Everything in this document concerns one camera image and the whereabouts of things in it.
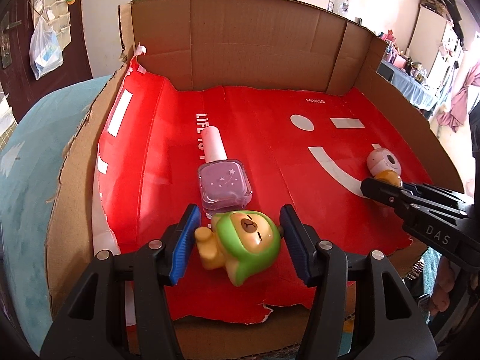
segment door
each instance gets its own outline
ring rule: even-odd
[[[43,96],[57,89],[92,78],[83,38],[82,2],[69,5],[71,43],[63,50],[63,65],[35,80],[30,67],[30,39],[34,25],[30,0],[12,0],[7,11],[10,23],[21,24],[8,30],[12,64],[3,69],[0,64],[0,83],[17,122]]]

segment red paper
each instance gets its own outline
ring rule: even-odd
[[[292,123],[293,115],[310,121],[293,117],[307,130]],[[334,118],[364,128],[337,128]],[[363,180],[370,176],[366,157],[378,144],[398,158],[404,181],[431,182],[399,133],[356,88],[342,97],[245,87],[178,92],[133,59],[99,141],[107,164],[98,173],[102,207],[122,253],[160,238],[188,203],[201,207],[199,140],[207,122],[219,128],[228,157],[245,166],[253,188],[249,210],[278,223],[280,208],[293,204],[303,223],[349,252],[391,254],[410,245],[393,210],[346,189],[313,155],[321,147],[333,160],[327,167]],[[236,323],[264,321],[270,313],[264,305],[311,307],[313,295],[297,278],[284,242],[275,264],[241,287],[223,269],[204,270],[194,248],[184,278],[167,289],[173,319],[194,315]]]

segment white bottle cap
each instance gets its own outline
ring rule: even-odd
[[[220,131],[215,126],[208,126],[202,130],[203,151],[205,162],[213,162],[227,159],[227,153],[223,147]]]

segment cardboard box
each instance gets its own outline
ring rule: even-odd
[[[386,43],[366,28],[292,0],[135,0],[118,15],[125,63],[66,147],[59,177],[46,241],[53,314],[92,258],[97,141],[138,44],[148,50],[141,65],[180,91],[239,85],[344,95],[355,86],[400,132],[436,185],[463,191],[427,120],[376,73]],[[417,241],[390,259],[405,275],[424,250]],[[354,311],[354,291],[346,315]],[[186,318],[175,326],[187,359],[234,359],[298,344],[307,318],[308,310],[295,306],[275,310],[259,325]]]

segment white circle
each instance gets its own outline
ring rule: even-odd
[[[313,131],[315,128],[311,120],[302,115],[292,115],[290,116],[290,121],[300,130]]]

